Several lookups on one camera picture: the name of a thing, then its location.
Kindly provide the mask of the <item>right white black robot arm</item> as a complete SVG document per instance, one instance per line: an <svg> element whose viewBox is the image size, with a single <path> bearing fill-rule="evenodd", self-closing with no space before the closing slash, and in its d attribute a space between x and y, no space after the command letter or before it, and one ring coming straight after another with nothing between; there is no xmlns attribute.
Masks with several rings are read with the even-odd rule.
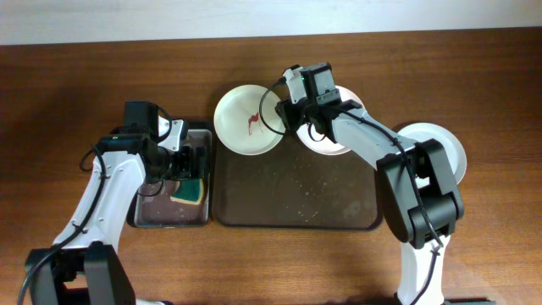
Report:
<svg viewBox="0 0 542 305"><path fill-rule="evenodd" d="M343 100L327 62L291 66L278 82L289 91L275 107L288 131L310 124L374 167L378 205L401 244L396 301L445 303L444 254L464 205L444 146L401 136L360 103Z"/></svg>

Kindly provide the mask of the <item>small black water tray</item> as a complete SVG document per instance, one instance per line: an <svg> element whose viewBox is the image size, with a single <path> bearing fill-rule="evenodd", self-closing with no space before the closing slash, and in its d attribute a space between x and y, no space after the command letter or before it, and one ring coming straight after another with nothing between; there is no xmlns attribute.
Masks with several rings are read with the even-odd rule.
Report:
<svg viewBox="0 0 542 305"><path fill-rule="evenodd" d="M159 180L142 185L135 194L126 221L135 228L178 228L203 226L208 222L212 201L215 139L213 125L209 122L190 122L182 144L208 149L208 175L204 178L204 198L200 205L173 202L170 195L179 181Z"/></svg>

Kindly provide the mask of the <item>green yellow sponge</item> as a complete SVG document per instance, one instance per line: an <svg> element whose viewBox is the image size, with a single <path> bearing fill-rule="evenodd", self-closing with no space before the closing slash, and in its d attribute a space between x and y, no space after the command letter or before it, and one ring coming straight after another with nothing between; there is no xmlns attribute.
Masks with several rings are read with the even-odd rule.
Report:
<svg viewBox="0 0 542 305"><path fill-rule="evenodd" d="M170 195L173 202L200 205L204 198L205 184L203 178L181 180L177 189Z"/></svg>

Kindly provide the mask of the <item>cream plate with red stain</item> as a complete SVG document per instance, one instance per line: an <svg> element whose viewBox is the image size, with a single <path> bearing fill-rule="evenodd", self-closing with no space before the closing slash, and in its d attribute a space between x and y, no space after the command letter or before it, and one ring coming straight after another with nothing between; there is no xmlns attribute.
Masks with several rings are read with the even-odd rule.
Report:
<svg viewBox="0 0 542 305"><path fill-rule="evenodd" d="M243 85L228 91L219 100L214 111L213 123L219 140L231 151L242 155L266 153L279 144L285 127L274 107L279 97L270 92L263 102L262 114L259 104L267 88L258 85Z"/></svg>

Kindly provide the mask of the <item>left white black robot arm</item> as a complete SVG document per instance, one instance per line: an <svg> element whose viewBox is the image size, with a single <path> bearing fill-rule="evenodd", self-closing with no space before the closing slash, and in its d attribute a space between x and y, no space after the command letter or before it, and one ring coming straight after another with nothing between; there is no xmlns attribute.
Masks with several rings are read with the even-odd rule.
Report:
<svg viewBox="0 0 542 305"><path fill-rule="evenodd" d="M124 223L143 202L186 204L208 217L213 127L172 119L147 101L127 102L124 123L89 152L91 178L70 222L49 248L33 249L18 302L139 304L118 257Z"/></svg>

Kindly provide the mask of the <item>pink plate with red stain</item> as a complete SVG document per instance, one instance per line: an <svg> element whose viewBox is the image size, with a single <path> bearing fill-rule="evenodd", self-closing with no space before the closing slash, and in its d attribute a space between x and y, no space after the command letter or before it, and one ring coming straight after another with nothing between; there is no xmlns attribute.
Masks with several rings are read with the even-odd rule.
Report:
<svg viewBox="0 0 542 305"><path fill-rule="evenodd" d="M336 88L339 90L343 102L353 100L362 108L365 108L362 100L354 92L343 86L337 86ZM309 126L309 124L302 125L297 130L296 135L307 148L319 154L336 156L348 153L351 150L341 144L333 143L329 138L317 133L313 127Z"/></svg>

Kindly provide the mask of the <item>large brown serving tray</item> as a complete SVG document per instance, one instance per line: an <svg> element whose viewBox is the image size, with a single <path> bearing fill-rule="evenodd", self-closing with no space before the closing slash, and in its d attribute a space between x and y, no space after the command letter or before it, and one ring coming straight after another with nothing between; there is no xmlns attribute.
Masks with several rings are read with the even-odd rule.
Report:
<svg viewBox="0 0 542 305"><path fill-rule="evenodd" d="M373 167L353 152L316 153L293 136L257 156L219 143L211 209L229 227L370 231L383 220Z"/></svg>

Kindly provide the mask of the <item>pale blue stained plate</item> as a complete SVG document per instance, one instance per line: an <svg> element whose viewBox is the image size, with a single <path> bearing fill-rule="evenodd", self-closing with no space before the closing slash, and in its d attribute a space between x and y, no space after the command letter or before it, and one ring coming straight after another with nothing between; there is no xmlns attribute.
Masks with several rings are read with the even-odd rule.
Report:
<svg viewBox="0 0 542 305"><path fill-rule="evenodd" d="M399 130L399 135L420 142L435 139L442 144L456 183L460 184L467 171L467 154L454 134L446 128L432 123L414 123Z"/></svg>

